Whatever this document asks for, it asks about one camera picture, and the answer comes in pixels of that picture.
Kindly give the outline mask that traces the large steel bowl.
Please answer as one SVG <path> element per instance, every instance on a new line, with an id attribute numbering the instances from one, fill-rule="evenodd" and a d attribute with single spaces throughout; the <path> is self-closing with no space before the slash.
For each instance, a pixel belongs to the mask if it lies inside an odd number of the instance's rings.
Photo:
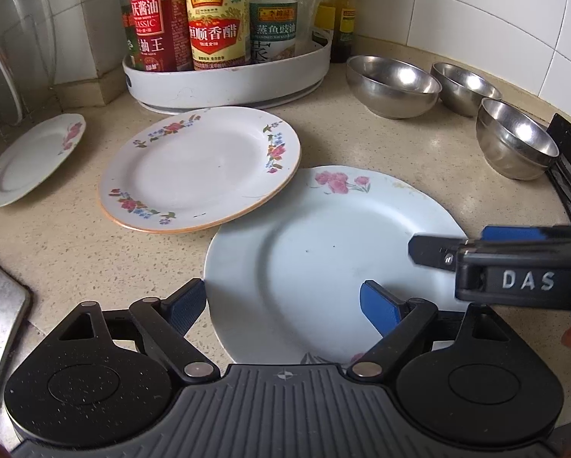
<path id="1" fill-rule="evenodd" d="M 348 58 L 345 79 L 355 98 L 370 112 L 388 119 L 424 115 L 443 90 L 437 79 L 416 65 L 370 55 Z"/>

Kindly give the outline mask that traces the large white rose plate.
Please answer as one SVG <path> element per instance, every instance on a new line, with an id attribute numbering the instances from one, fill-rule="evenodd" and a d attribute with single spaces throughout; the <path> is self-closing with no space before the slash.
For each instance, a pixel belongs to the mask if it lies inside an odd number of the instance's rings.
<path id="1" fill-rule="evenodd" d="M 217 337 L 239 363 L 347 365 L 379 341 L 360 308 L 363 283 L 463 311 L 452 273 L 408 254 L 416 235 L 463 230 L 431 197 L 348 166 L 300 169 L 263 207 L 222 226 L 204 281 Z"/>

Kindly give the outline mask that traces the floral plate with orange rim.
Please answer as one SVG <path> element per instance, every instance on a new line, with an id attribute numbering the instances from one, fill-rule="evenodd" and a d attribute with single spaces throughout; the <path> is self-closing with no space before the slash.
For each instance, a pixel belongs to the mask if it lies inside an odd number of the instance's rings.
<path id="1" fill-rule="evenodd" d="M 291 181 L 302 155 L 297 132 L 270 113 L 193 110 L 136 134 L 104 171 L 102 210 L 149 234 L 201 231 L 239 218 Z"/>

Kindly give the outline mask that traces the small white rose plate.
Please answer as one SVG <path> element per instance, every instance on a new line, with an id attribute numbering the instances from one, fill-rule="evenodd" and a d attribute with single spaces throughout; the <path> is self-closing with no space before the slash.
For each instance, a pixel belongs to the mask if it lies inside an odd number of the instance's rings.
<path id="1" fill-rule="evenodd" d="M 0 156 L 0 208 L 45 181 L 73 152 L 86 130 L 79 114 L 62 114 L 32 127 Z"/>

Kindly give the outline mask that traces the white round turntable tray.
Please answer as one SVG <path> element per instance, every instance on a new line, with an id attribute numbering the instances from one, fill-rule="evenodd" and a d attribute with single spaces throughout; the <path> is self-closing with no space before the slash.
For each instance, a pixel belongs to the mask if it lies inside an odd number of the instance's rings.
<path id="1" fill-rule="evenodd" d="M 216 106 L 269 109 L 318 89 L 330 66 L 330 48 L 313 42 L 306 54 L 236 67 L 149 73 L 122 62 L 130 95 L 155 113 L 178 114 Z"/>

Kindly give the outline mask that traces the yellow cap cooking wine bottle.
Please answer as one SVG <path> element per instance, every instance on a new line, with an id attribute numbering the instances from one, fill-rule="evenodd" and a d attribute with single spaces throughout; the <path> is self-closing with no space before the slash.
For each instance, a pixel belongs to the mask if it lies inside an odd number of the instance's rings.
<path id="1" fill-rule="evenodd" d="M 321 0 L 316 10 L 311 39 L 331 44 L 333 63 L 344 63 L 352 54 L 356 23 L 356 0 Z"/>

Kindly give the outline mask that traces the red label soy sauce bottle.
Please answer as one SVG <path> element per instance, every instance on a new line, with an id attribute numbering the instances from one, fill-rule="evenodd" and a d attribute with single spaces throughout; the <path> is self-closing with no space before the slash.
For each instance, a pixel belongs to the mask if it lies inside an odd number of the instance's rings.
<path id="1" fill-rule="evenodd" d="M 129 0 L 139 65 L 149 73 L 192 68 L 186 0 Z"/>

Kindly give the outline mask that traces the green label fish sauce bottle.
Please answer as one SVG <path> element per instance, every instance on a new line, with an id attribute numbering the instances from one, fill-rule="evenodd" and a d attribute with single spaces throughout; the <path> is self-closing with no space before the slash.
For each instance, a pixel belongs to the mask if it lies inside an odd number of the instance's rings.
<path id="1" fill-rule="evenodd" d="M 298 0 L 250 0 L 252 63 L 295 55 Z"/>

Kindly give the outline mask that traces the yellow label vinegar bottle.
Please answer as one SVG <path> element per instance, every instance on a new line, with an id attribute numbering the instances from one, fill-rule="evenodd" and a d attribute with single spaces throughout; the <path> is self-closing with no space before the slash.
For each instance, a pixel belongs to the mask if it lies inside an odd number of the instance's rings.
<path id="1" fill-rule="evenodd" d="M 249 0 L 186 0 L 196 70 L 250 62 Z"/>

